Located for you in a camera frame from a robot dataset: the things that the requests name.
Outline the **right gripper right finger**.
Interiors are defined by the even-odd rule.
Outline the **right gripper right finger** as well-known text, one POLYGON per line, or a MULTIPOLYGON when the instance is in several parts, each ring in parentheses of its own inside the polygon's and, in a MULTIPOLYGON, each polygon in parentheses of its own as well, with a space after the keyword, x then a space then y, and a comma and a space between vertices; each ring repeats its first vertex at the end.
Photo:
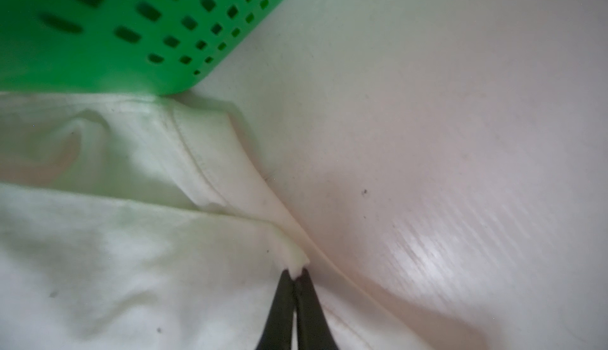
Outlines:
POLYGON ((338 350, 307 269, 294 282, 299 350, 338 350))

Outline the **white t shirt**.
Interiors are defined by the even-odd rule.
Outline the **white t shirt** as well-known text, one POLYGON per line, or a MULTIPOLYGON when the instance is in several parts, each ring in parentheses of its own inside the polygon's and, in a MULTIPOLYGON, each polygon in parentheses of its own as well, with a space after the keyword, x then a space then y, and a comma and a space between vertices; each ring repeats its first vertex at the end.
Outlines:
POLYGON ((425 349, 304 231, 226 114, 1 96, 1 347, 252 349, 309 272, 341 349, 425 349))

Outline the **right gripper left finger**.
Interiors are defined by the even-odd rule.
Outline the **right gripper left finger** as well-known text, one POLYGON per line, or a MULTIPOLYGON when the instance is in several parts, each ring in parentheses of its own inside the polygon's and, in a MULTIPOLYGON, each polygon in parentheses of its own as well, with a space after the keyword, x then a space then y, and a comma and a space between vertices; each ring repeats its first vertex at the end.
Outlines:
POLYGON ((281 275, 256 350, 291 350, 295 315, 294 280, 287 270, 281 275))

